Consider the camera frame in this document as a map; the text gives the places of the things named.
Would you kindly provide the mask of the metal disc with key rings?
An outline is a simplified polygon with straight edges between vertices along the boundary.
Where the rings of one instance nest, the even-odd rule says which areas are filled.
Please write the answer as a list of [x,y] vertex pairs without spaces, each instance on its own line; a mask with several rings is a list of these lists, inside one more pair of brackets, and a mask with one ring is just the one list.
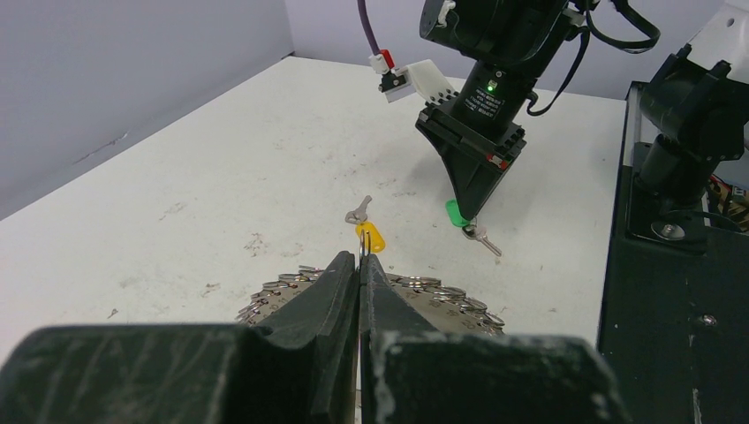
[[236,314],[253,328],[334,331],[359,337],[386,332],[501,336],[504,323],[466,290],[430,276],[392,274],[375,261],[368,240],[363,259],[340,251],[320,267],[300,265],[261,283]]

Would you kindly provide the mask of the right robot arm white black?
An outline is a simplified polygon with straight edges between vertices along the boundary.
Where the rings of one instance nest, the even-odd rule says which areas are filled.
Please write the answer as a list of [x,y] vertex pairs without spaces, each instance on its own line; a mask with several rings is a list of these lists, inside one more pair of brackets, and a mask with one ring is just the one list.
[[[659,29],[627,2],[616,11],[638,29],[639,41],[607,36],[593,22],[594,1],[428,1],[421,36],[474,60],[457,90],[429,61],[410,80],[425,100],[416,124],[443,159],[458,211],[474,219],[524,147],[520,111],[538,116],[534,86],[564,42],[592,39],[630,54],[653,48]],[[641,95],[641,112],[658,139],[641,184],[676,205],[701,198],[704,181],[722,161],[745,152],[748,123],[748,4],[727,1]]]

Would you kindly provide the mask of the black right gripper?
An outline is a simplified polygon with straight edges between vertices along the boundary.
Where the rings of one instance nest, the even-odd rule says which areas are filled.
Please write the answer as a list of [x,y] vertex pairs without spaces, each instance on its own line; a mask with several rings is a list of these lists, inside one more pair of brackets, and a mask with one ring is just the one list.
[[513,123],[526,100],[526,75],[478,61],[458,93],[420,113],[416,128],[440,156],[464,219],[480,213],[526,145]]

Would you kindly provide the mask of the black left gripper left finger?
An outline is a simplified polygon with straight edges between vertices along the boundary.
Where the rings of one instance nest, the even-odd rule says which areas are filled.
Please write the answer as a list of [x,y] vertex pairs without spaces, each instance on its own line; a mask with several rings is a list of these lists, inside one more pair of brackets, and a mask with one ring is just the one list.
[[359,288],[340,252],[247,324],[56,326],[1,370],[4,423],[351,423]]

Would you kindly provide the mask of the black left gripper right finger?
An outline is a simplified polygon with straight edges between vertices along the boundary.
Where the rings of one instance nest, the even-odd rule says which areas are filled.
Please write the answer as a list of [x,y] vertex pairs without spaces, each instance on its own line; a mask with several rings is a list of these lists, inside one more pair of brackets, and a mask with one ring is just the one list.
[[626,423],[616,377],[584,339],[443,332],[359,261],[366,423]]

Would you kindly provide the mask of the key with green tag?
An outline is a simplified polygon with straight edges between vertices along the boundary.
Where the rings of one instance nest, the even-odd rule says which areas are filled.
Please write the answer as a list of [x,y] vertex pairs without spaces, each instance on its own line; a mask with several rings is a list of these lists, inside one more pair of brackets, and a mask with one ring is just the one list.
[[447,201],[445,203],[445,209],[450,222],[458,227],[467,239],[481,243],[496,258],[501,258],[503,256],[501,249],[488,239],[486,229],[480,226],[476,219],[468,220],[461,215],[456,200]]

